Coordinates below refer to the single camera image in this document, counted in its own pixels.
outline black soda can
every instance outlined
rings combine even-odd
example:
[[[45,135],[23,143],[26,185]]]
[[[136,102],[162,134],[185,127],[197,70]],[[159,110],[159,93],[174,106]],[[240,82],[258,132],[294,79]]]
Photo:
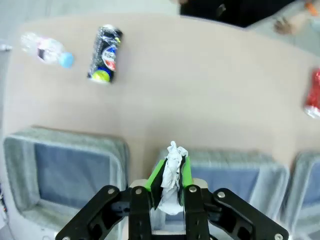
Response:
[[[99,27],[87,77],[101,84],[112,83],[116,72],[116,53],[123,33],[112,25]]]

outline table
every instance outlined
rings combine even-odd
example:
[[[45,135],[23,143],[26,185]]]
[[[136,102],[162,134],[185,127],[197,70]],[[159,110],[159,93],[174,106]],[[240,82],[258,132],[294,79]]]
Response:
[[[87,79],[97,28],[124,38],[114,83]],[[319,149],[320,121],[302,109],[316,56],[253,32],[160,14],[94,14],[27,23],[61,41],[70,69],[45,65],[18,42],[7,74],[4,135],[30,125],[112,135],[130,148],[130,182],[147,177],[158,150],[259,150],[290,165]]]

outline floor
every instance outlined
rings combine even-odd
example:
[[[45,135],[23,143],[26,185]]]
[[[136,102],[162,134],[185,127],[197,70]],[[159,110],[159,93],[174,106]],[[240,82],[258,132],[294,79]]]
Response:
[[[290,16],[298,12],[302,7],[302,1],[293,3],[276,16],[255,24],[250,28],[250,30],[269,38],[275,38],[279,41],[287,42],[320,56],[320,30],[317,32],[312,28],[312,24],[306,25],[303,31],[297,36],[281,36],[273,31],[275,18]],[[0,44],[2,41],[7,44],[11,44],[16,37],[15,30],[24,22],[47,17],[90,12],[151,12],[176,15],[178,12],[178,6],[170,0],[0,0]],[[2,112],[3,106],[2,95],[9,57],[9,52],[0,52],[0,113]],[[7,180],[3,178],[4,177],[0,175],[1,182],[3,184],[7,184]],[[7,202],[7,205],[9,211],[11,211],[10,206],[13,207],[13,203]],[[15,240],[54,239],[53,231],[49,229],[42,229],[34,224],[28,223],[17,214],[13,214],[13,217],[11,217],[10,227]],[[7,237],[8,230],[5,232],[6,233],[2,235],[2,232],[0,231],[0,240],[10,240]]]

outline hand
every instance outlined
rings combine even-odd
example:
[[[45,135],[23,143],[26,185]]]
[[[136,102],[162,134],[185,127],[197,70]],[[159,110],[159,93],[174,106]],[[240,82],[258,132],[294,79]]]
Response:
[[[308,12],[306,11],[300,12],[289,19],[286,19],[285,17],[283,17],[282,20],[277,20],[275,22],[274,30],[278,34],[295,35],[303,28],[307,20],[308,20]]]

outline crumpled tissue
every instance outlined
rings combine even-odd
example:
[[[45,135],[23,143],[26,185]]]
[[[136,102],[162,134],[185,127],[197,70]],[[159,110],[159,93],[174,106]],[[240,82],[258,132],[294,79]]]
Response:
[[[169,214],[176,215],[184,210],[178,199],[180,165],[182,156],[188,156],[188,151],[182,146],[177,148],[176,142],[172,141],[168,148],[168,156],[162,175],[162,197],[158,208]]]

